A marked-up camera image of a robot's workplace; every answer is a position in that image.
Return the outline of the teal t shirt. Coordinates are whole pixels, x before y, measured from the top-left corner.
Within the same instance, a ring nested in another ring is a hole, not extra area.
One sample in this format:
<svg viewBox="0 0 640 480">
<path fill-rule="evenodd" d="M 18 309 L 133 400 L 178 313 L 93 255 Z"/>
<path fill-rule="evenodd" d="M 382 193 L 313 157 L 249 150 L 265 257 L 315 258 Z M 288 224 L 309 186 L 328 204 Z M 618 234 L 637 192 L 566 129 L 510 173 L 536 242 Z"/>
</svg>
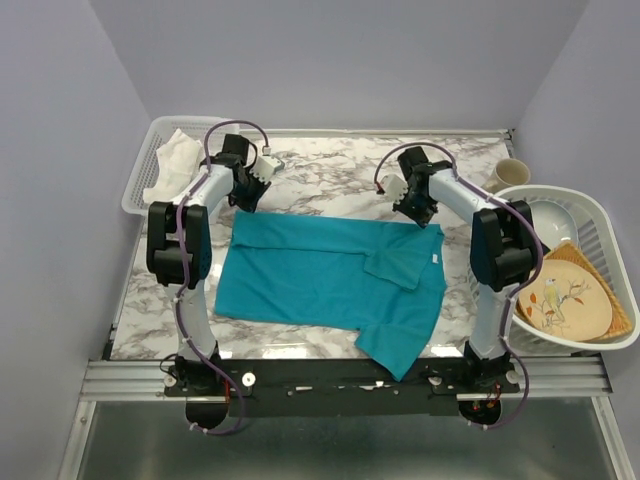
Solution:
<svg viewBox="0 0 640 480">
<path fill-rule="evenodd" d="M 443 243 L 438 225 L 239 212 L 214 311 L 355 331 L 356 347 L 400 381 L 440 315 Z"/>
</svg>

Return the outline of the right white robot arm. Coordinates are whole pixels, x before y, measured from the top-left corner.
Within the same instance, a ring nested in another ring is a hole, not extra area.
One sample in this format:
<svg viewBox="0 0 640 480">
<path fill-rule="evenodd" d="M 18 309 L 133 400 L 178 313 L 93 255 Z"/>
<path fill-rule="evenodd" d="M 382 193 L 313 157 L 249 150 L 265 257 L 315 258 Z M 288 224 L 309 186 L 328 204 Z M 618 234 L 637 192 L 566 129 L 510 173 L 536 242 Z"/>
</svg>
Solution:
<svg viewBox="0 0 640 480">
<path fill-rule="evenodd" d="M 541 270 L 543 249 L 531 209 L 524 201 L 507 202 L 464 179 L 443 147 L 411 142 L 397 151 L 402 175 L 377 182 L 393 209 L 424 228 L 443 204 L 471 227 L 470 266 L 479 297 L 464 352 L 469 361 L 459 371 L 467 389 L 483 391 L 496 380 L 494 364 L 515 357 L 508 334 L 517 296 Z"/>
</svg>

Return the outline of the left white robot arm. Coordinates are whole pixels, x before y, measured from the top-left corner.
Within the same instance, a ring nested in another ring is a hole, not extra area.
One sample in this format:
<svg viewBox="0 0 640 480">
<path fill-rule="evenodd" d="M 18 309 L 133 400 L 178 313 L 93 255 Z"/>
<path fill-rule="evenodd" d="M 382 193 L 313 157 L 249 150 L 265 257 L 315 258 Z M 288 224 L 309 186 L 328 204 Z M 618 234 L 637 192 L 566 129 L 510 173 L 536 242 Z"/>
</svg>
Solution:
<svg viewBox="0 0 640 480">
<path fill-rule="evenodd" d="M 253 213 L 281 169 L 281 163 L 270 157 L 268 145 L 249 164 L 248 153 L 256 149 L 238 134 L 227 134 L 214 156 L 207 143 L 197 145 L 197 175 L 148 208 L 147 268 L 172 300 L 181 341 L 171 375 L 201 395 L 214 393 L 221 382 L 239 389 L 216 364 L 218 343 L 209 326 L 204 283 L 213 259 L 209 220 L 220 202 L 227 200 L 230 206 Z"/>
</svg>

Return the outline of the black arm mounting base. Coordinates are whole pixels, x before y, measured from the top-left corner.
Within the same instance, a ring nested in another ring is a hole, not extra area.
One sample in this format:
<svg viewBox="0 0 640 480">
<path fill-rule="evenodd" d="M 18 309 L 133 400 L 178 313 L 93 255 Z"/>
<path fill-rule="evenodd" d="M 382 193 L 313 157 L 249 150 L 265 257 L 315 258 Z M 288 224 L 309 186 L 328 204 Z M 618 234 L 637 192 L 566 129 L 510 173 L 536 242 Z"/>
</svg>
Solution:
<svg viewBox="0 0 640 480">
<path fill-rule="evenodd" d="M 161 370 L 165 397 L 184 400 L 190 430 L 210 436 L 279 417 L 462 416 L 488 429 L 501 421 L 502 399 L 528 393 L 508 355 L 419 358 L 400 380 L 364 358 L 202 363 L 174 356 Z"/>
</svg>

